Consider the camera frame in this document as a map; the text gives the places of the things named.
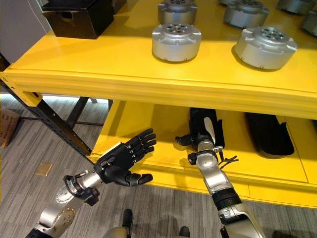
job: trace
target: yellow shelving unit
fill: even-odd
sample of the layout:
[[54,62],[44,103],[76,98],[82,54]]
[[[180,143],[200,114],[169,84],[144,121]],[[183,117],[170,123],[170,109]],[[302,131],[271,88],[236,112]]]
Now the yellow shelving unit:
[[[151,52],[160,1],[128,0],[96,40],[50,32],[1,79],[31,107],[41,93],[115,99],[89,158],[96,161],[115,142],[150,126],[158,135],[156,150],[133,169],[152,173],[152,185],[193,192],[207,190],[198,169],[187,162],[190,149],[174,137],[188,132],[189,107],[217,109],[225,155],[240,159],[225,172],[244,199],[317,208],[317,135],[308,120],[317,119],[317,40],[300,29],[304,17],[277,9],[278,0],[263,1],[270,10],[265,25],[288,33],[299,46],[282,69],[263,71],[232,53],[241,29],[223,22],[225,6],[195,0],[200,50],[192,61],[166,63]],[[294,155],[259,156],[242,112],[280,115],[288,122]]]
[[[242,112],[217,110],[223,120],[224,155],[239,162],[224,171],[242,198],[253,201],[317,208],[317,131],[307,119],[279,117],[288,122],[295,153],[282,159],[258,155]],[[155,151],[136,163],[133,171],[151,173],[152,185],[208,193],[196,166],[187,156],[192,150],[175,142],[189,132],[189,108],[116,101],[103,126],[90,159],[95,162],[113,144],[126,142],[152,127],[157,134]]]
[[278,0],[263,1],[270,10],[265,25],[285,31],[299,46],[282,69],[263,72],[232,54],[241,29],[223,22],[225,6],[196,0],[200,50],[192,61],[172,64],[151,53],[160,1],[128,1],[96,40],[50,32],[2,78],[28,105],[34,103],[24,92],[317,119],[317,41],[300,28],[303,16],[277,9]]

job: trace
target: shoe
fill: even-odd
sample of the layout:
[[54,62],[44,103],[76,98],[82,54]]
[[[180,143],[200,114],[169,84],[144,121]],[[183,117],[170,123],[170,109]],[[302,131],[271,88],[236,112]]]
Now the shoe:
[[189,229],[188,229],[188,227],[182,227],[182,228],[180,229],[179,235],[180,235],[181,237],[190,237],[190,236],[189,236]]
[[128,237],[131,236],[132,218],[133,218],[132,211],[130,209],[125,209],[123,212],[122,226],[128,228]]

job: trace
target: robotic arm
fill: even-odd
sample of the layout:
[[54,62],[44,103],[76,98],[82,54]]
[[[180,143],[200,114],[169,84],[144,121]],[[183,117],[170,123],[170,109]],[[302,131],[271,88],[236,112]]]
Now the robotic arm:
[[[188,160],[190,164],[198,166],[204,177],[219,218],[224,224],[220,230],[222,237],[265,238],[251,211],[241,202],[228,177],[221,170],[225,165],[238,160],[236,156],[231,159],[223,156],[221,121],[217,121],[215,110],[191,108],[190,116],[190,134],[176,137],[176,141],[181,145],[191,144],[197,150],[197,153],[188,156]],[[219,144],[216,137],[220,138],[223,145],[216,146]]]
[[154,151],[155,138],[152,129],[145,130],[128,142],[120,142],[110,148],[91,172],[65,176],[65,186],[57,192],[54,202],[44,209],[40,220],[26,238],[60,237],[84,203],[93,206],[98,202],[98,187],[102,183],[136,186],[151,181],[151,174],[133,174],[129,169],[147,153]]

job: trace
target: round motor housing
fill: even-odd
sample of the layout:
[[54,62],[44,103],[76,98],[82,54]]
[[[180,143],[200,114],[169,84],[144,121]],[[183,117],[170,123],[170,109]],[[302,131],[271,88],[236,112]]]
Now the round motor housing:
[[152,33],[152,53],[161,60],[181,62],[194,58],[202,39],[200,30],[189,24],[159,25]]
[[316,0],[279,0],[277,7],[296,14],[307,14],[316,4]]
[[245,63],[263,69],[282,68],[297,51],[293,38],[275,27],[247,28],[234,51]]
[[317,36],[317,9],[311,10],[302,21],[302,28]]
[[165,0],[158,4],[158,20],[161,24],[194,24],[197,5],[192,0]]
[[241,28],[262,26],[269,9],[256,0],[235,0],[227,5],[223,20]]

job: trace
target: gray carpet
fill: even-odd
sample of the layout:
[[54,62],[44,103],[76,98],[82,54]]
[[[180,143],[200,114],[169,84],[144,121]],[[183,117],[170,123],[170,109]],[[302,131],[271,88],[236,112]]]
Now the gray carpet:
[[[1,103],[31,116],[9,96],[2,97]],[[49,100],[48,104],[65,119],[75,102]],[[106,113],[107,104],[88,103],[80,120],[102,123]],[[101,127],[76,125],[74,130],[82,138],[88,135],[83,140],[92,148]],[[53,163],[49,176],[34,174],[40,162]],[[0,237],[24,238],[63,185],[62,177],[91,168],[41,122],[22,121],[9,146],[1,150]],[[134,213],[133,238],[173,237],[182,226],[188,226],[194,238],[221,237],[221,224],[207,195],[115,184],[103,186],[100,193],[94,207],[81,208],[63,238],[101,238],[108,229],[121,225],[125,208]],[[246,203],[268,238],[317,238],[317,210]]]

